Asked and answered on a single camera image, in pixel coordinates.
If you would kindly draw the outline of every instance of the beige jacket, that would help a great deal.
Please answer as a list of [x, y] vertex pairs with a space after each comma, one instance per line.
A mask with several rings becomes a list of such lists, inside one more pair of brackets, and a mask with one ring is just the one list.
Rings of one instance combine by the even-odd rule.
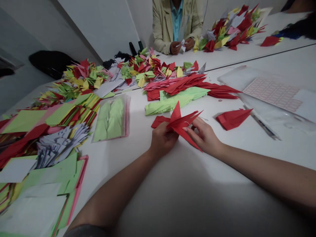
[[[184, 39], [198, 38], [202, 33], [203, 18], [198, 13], [198, 0], [183, 0], [182, 18], [189, 15], [189, 22], [184, 33]], [[170, 45], [173, 42], [173, 28], [170, 0], [153, 0], [153, 34], [156, 49], [164, 54], [170, 54]]]

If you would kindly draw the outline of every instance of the paper crane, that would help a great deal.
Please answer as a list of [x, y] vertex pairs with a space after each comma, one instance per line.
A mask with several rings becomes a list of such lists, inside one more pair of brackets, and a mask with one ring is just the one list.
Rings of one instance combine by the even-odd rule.
[[239, 127], [243, 121], [248, 118], [252, 109], [250, 110], [234, 110], [225, 112], [216, 117], [216, 120], [225, 128], [226, 131]]
[[182, 129], [183, 127], [188, 127], [189, 125], [191, 125], [193, 120], [195, 120], [200, 115], [200, 113], [197, 113], [198, 111], [195, 111], [189, 115], [181, 117], [180, 102], [178, 101], [176, 107], [174, 108], [171, 114], [171, 118], [157, 116], [151, 127], [157, 128], [162, 122], [169, 122], [167, 127], [172, 128], [177, 134], [182, 136], [188, 143], [190, 143], [192, 146], [194, 146], [196, 149], [202, 152], [202, 150], [195, 144], [191, 137]]

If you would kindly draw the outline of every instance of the hand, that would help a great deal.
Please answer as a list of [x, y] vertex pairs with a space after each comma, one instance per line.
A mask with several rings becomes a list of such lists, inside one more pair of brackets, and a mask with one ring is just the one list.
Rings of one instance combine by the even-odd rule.
[[173, 55], [178, 55], [181, 49], [181, 42], [174, 41], [170, 45], [170, 53]]
[[188, 38], [185, 42], [185, 51], [189, 51], [190, 49], [192, 49], [194, 47], [194, 39], [192, 38]]
[[167, 128], [167, 125], [167, 122], [163, 122], [152, 131], [151, 146], [148, 151], [157, 159], [171, 151], [179, 137], [171, 128]]
[[183, 130], [186, 131], [192, 140], [201, 148], [202, 151], [211, 155], [218, 156], [224, 151], [224, 144], [218, 140], [212, 127], [205, 123], [201, 118], [197, 117], [193, 121], [193, 126], [197, 128], [198, 134], [196, 134], [192, 129], [184, 127]]

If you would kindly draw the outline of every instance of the white table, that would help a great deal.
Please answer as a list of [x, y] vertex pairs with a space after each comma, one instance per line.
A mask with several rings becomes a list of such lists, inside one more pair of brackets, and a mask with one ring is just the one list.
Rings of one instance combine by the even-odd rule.
[[206, 62], [205, 70], [208, 71], [316, 44], [316, 40], [300, 37], [297, 40], [284, 38], [279, 45], [260, 47], [261, 43], [267, 36], [270, 36], [276, 30], [282, 30], [288, 24], [295, 23], [305, 16], [306, 13], [276, 13], [268, 16], [264, 22], [264, 24], [268, 24], [265, 28], [266, 32], [256, 34], [253, 42], [250, 42], [250, 44], [238, 44], [237, 51], [231, 50], [227, 47], [225, 47], [223, 51], [214, 51], [212, 53], [204, 53], [203, 51], [194, 53], [193, 50], [191, 50], [176, 56], [159, 53], [160, 56], [158, 58], [161, 62], [165, 62], [167, 64], [175, 62], [177, 66], [183, 65], [183, 62], [193, 63], [197, 60], [199, 66], [201, 67]]
[[[315, 53], [316, 46], [309, 46], [239, 65], [282, 74], [291, 83], [316, 90]], [[209, 79], [215, 82], [215, 78], [229, 70], [210, 71]], [[156, 116], [145, 117], [144, 107], [149, 102], [141, 90], [128, 94], [132, 97], [130, 135], [98, 143], [89, 139], [80, 147], [82, 154], [89, 155], [89, 162], [73, 217], [104, 182], [150, 146], [150, 126]], [[274, 141], [252, 117], [230, 131], [223, 130], [212, 118], [242, 106], [240, 100], [219, 102], [205, 96], [192, 101], [181, 112], [186, 115], [204, 110], [201, 117], [208, 119], [207, 123], [226, 144], [316, 170], [315, 137], [281, 126], [277, 132], [283, 141]], [[176, 147], [154, 167], [125, 209], [118, 232], [121, 236], [305, 236], [304, 226], [302, 219], [278, 199], [179, 138]]]

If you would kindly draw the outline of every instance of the plastic packet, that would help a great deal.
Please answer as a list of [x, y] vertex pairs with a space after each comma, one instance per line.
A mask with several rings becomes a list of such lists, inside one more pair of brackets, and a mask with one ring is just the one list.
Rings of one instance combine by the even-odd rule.
[[130, 96], [123, 94], [100, 102], [93, 142], [129, 135]]
[[[264, 77], [275, 81], [286, 81], [279, 75], [261, 71], [255, 68], [240, 66], [220, 76], [219, 81], [228, 86], [243, 91], [256, 77]], [[307, 134], [316, 133], [316, 124], [277, 106], [266, 103], [244, 93], [239, 93], [240, 99], [266, 120], [270, 126], [284, 125], [287, 128], [296, 128]]]

